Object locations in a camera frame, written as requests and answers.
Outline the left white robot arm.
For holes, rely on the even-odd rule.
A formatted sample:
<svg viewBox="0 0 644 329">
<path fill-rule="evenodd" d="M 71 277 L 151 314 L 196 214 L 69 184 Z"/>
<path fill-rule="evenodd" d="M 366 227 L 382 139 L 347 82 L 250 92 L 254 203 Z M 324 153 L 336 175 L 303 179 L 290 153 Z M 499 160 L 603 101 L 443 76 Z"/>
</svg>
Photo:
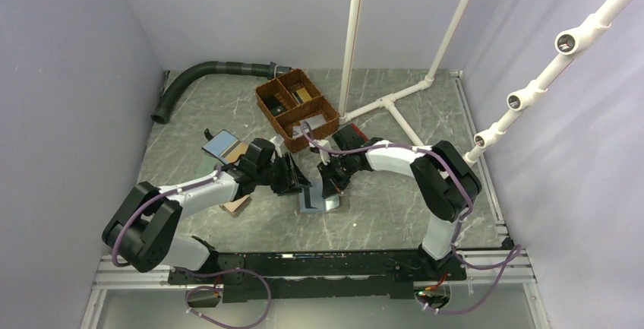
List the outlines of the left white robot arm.
<svg viewBox="0 0 644 329">
<path fill-rule="evenodd" d="M 198 283 L 209 283 L 219 270 L 216 249 L 202 239 L 179 236 L 179 222 L 248 196 L 258 186 L 286 196 L 311 187 L 311 182 L 289 152 L 278 154 L 271 141 L 256 138 L 234 162 L 216 166 L 205 176 L 160 187 L 136 184 L 102 233 L 112 264 L 141 273 L 160 264 L 177 265 L 188 269 Z"/>
</svg>

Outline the brown woven divided basket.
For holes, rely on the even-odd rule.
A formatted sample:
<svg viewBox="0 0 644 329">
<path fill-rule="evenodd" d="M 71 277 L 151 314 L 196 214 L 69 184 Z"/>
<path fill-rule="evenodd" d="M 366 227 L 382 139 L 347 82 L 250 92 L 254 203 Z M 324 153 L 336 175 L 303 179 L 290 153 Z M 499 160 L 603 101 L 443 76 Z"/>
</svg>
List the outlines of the brown woven divided basket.
<svg viewBox="0 0 644 329">
<path fill-rule="evenodd" d="M 298 105 L 292 92 L 298 88 L 304 87 L 313 99 L 309 102 Z M 302 136 L 297 136 L 294 127 L 300 125 L 300 121 L 308 117 L 323 114 L 327 123 L 311 130 L 311 134 L 316 139 L 324 139 L 336 132 L 339 127 L 339 113 L 331 105 L 329 100 L 320 92 L 320 90 L 311 81 L 306 73 L 295 68 L 290 72 L 280 75 L 279 77 L 268 81 L 254 90 L 257 105 L 268 122 L 272 125 L 275 132 L 284 138 L 286 149 L 296 153 L 308 147 L 308 142 Z M 287 110 L 277 117 L 270 114 L 264 100 L 274 95 Z"/>
</svg>

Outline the beige snap card holder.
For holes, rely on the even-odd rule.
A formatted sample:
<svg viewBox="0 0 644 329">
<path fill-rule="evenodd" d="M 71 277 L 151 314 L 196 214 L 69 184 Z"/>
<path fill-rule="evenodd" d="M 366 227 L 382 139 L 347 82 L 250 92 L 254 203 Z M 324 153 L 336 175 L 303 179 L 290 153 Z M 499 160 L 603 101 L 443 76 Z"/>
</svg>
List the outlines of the beige snap card holder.
<svg viewBox="0 0 644 329">
<path fill-rule="evenodd" d="M 250 202 L 251 197 L 248 195 L 239 198 L 236 201 L 220 204 L 219 207 L 232 217 L 237 217 L 250 204 Z"/>
</svg>

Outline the grey leather card holder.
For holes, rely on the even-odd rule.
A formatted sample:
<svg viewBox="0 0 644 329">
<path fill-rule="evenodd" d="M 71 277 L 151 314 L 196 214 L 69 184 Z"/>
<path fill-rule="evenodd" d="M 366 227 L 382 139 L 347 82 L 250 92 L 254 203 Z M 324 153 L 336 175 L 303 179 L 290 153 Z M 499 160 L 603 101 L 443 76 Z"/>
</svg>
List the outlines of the grey leather card holder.
<svg viewBox="0 0 644 329">
<path fill-rule="evenodd" d="M 298 212 L 300 214 L 339 214 L 349 211 L 349 197 L 333 195 L 322 197 L 323 183 L 314 180 L 310 187 L 304 187 L 298 193 Z"/>
</svg>

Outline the black card in basket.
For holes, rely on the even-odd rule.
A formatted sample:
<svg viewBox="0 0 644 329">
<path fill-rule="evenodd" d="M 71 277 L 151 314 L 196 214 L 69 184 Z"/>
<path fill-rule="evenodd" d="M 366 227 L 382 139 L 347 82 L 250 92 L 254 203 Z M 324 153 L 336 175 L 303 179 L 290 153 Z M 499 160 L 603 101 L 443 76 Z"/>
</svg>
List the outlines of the black card in basket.
<svg viewBox="0 0 644 329">
<path fill-rule="evenodd" d="M 287 108 L 281 103 L 281 101 L 274 95 L 267 97 L 264 100 L 264 103 L 269 109 L 270 114 L 274 117 L 283 114 L 287 110 Z"/>
</svg>

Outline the red leather wallet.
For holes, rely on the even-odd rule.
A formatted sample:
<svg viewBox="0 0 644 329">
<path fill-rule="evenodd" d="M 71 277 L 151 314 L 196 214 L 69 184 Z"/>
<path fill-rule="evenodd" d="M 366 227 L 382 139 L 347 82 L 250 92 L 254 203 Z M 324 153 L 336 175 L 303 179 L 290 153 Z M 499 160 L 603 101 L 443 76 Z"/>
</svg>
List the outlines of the red leather wallet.
<svg viewBox="0 0 644 329">
<path fill-rule="evenodd" d="M 360 128 L 355 123 L 351 123 L 349 126 L 352 128 L 355 134 L 358 135 L 363 141 L 368 140 L 368 137 L 360 130 Z"/>
</svg>

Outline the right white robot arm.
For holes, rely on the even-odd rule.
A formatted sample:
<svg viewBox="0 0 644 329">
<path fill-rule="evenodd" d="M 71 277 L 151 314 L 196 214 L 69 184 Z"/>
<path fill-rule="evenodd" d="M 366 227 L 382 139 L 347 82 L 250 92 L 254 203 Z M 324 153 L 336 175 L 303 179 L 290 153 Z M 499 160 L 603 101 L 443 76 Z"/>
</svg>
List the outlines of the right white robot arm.
<svg viewBox="0 0 644 329">
<path fill-rule="evenodd" d="M 325 198 L 338 195 L 357 172 L 392 172 L 415 180 L 430 211 L 428 230 L 421 242 L 425 252 L 418 260 L 421 275 L 436 280 L 447 271 L 453 253 L 457 224 L 471 212 L 482 184 L 472 168 L 448 141 L 431 146 L 393 143 L 367 138 L 351 124 L 332 135 L 336 150 L 318 163 Z"/>
</svg>

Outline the cards in basket front compartment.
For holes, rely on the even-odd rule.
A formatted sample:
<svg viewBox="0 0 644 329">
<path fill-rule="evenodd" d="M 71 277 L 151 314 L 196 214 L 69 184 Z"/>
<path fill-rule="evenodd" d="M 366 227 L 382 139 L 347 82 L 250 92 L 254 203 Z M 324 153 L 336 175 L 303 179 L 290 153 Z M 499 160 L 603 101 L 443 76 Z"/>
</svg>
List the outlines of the cards in basket front compartment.
<svg viewBox="0 0 644 329">
<path fill-rule="evenodd" d="M 323 114 L 318 114 L 314 115 L 311 117 L 308 117 L 306 119 L 303 119 L 300 121 L 300 124 L 302 125 L 303 123 L 308 124 L 311 130 L 314 130 L 316 128 L 319 128 L 320 126 L 324 125 L 327 123 L 327 120 L 325 119 Z"/>
</svg>

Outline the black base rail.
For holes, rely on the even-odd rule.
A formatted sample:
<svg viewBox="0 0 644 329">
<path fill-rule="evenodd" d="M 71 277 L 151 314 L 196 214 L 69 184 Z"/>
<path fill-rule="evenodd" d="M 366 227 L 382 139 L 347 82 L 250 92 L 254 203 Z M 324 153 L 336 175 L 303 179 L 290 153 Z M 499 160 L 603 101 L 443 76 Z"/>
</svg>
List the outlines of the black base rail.
<svg viewBox="0 0 644 329">
<path fill-rule="evenodd" d="M 225 303 L 264 299 L 313 299 L 387 296 L 412 299 L 424 283 L 464 281 L 456 258 L 435 261 L 420 248 L 219 253 L 193 277 L 179 268 L 168 276 L 172 286 L 223 287 Z"/>
</svg>

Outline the gold card in basket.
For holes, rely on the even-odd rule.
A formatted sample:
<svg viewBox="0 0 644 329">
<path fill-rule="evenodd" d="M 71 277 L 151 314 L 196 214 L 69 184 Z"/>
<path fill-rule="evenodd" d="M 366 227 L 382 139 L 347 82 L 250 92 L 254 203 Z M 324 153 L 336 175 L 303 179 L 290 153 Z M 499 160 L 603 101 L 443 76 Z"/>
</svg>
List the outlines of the gold card in basket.
<svg viewBox="0 0 644 329">
<path fill-rule="evenodd" d="M 298 88 L 297 90 L 294 90 L 292 92 L 292 95 L 297 102 L 298 105 L 301 105 L 303 103 L 309 102 L 313 99 L 313 97 L 310 95 L 310 93 L 304 88 Z"/>
</svg>

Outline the open blue card wallet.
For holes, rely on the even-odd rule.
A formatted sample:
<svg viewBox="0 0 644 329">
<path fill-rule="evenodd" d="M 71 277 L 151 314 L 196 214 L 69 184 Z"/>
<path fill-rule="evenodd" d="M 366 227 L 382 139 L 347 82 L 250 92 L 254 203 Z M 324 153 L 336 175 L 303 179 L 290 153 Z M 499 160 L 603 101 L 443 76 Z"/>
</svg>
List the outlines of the open blue card wallet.
<svg viewBox="0 0 644 329">
<path fill-rule="evenodd" d="M 202 150 L 224 164 L 235 163 L 248 150 L 247 143 L 225 129 L 213 133 L 206 128 L 204 137 L 207 142 L 202 146 Z"/>
</svg>

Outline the white PVC pipe frame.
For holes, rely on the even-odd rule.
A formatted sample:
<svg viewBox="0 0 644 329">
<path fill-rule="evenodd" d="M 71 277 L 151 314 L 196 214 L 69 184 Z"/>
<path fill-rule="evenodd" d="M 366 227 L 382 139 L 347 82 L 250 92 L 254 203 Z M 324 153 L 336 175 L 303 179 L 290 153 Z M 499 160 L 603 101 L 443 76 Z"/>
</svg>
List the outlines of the white PVC pipe frame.
<svg viewBox="0 0 644 329">
<path fill-rule="evenodd" d="M 350 0 L 339 89 L 339 120 L 346 124 L 385 110 L 406 137 L 423 142 L 397 106 L 427 90 L 453 42 L 472 0 Z M 420 69 L 416 82 L 402 84 L 371 102 L 352 104 L 352 75 L 364 69 Z"/>
</svg>

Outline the green card holder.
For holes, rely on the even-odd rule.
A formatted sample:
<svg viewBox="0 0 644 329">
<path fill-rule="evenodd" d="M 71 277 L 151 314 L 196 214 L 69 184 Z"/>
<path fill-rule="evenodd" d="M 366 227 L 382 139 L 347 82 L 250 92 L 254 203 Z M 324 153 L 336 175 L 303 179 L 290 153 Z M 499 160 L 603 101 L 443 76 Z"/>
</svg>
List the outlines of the green card holder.
<svg viewBox="0 0 644 329">
<path fill-rule="evenodd" d="M 203 159 L 201 160 L 200 164 L 197 166 L 194 174 L 197 177 L 209 175 L 216 170 L 218 165 L 219 163 L 215 160 Z"/>
</svg>

